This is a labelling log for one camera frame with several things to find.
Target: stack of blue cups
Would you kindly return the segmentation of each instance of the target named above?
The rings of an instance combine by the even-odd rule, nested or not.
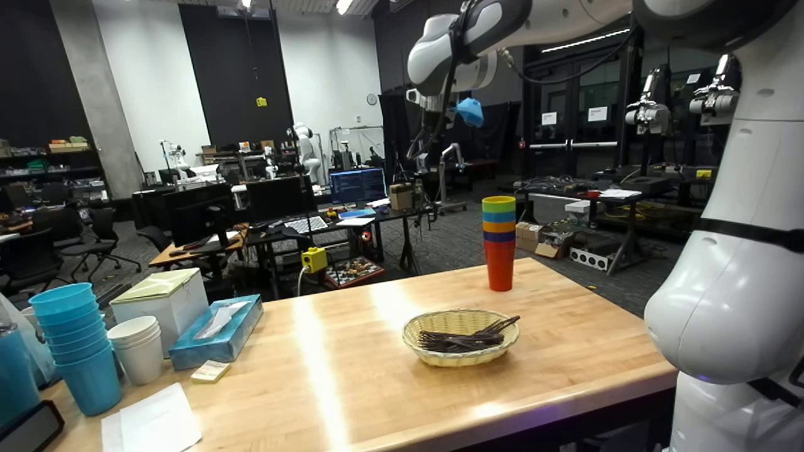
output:
[[[117,405],[122,397],[120,382],[92,284],[48,290],[29,303],[81,412],[95,416]]]

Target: white wall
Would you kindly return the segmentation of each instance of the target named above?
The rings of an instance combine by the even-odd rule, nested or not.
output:
[[[165,168],[160,140],[181,145],[191,166],[200,162],[195,155],[210,140],[178,6],[93,2],[134,149],[145,171]]]
[[[321,134],[329,168],[329,130],[383,124],[379,103],[366,102],[368,94],[380,92],[374,22],[342,16],[334,9],[333,14],[278,11],[277,20],[293,120]],[[336,140],[349,141],[349,149],[364,160],[370,156],[369,146],[384,158],[381,129],[341,132]],[[316,140],[314,147],[318,155]]]

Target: black strap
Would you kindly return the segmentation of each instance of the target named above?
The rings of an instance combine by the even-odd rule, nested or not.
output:
[[[717,232],[757,242],[775,244],[793,253],[804,253],[804,229],[782,231],[753,224],[733,223],[725,220],[702,218],[695,227],[698,231]]]
[[[770,378],[760,378],[759,380],[749,381],[748,385],[768,400],[780,400],[795,409],[804,410],[804,401],[802,401],[802,399]]]

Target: orange cup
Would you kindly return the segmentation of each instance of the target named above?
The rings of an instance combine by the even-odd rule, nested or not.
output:
[[[494,243],[484,240],[489,288],[496,292],[511,290],[514,282],[514,252],[516,242]]]

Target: white sign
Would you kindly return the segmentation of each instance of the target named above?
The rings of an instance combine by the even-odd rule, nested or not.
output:
[[[599,122],[609,119],[609,107],[595,107],[589,109],[589,122]]]
[[[542,125],[558,124],[558,112],[542,113]]]

